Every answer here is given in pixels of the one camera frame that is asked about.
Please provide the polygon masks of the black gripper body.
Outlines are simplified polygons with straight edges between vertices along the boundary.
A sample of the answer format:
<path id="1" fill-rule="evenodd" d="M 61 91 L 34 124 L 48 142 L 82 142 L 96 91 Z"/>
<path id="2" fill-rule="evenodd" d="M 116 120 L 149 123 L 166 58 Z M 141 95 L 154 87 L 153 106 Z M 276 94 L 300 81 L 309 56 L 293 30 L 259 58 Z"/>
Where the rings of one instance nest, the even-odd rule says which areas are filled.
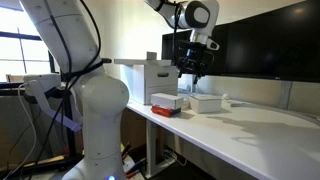
<path id="1" fill-rule="evenodd" d="M 182 66 L 183 74 L 203 75 L 204 63 L 203 55 L 206 50 L 206 46 L 201 43 L 186 42 L 185 47 L 187 53 L 185 57 L 179 57 L 175 61 L 175 66 L 178 68 Z"/>

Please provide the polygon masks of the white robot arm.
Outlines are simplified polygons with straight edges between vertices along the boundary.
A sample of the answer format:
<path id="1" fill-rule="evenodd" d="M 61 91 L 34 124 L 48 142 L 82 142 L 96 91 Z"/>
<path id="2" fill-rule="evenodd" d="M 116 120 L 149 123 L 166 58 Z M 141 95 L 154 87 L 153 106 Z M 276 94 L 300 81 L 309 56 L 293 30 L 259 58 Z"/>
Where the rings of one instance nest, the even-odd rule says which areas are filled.
<path id="1" fill-rule="evenodd" d="M 101 38 L 81 12 L 83 0 L 20 0 L 53 57 L 68 89 L 82 105 L 84 157 L 62 180 L 126 180 L 120 153 L 120 122 L 127 86 L 106 74 Z"/>

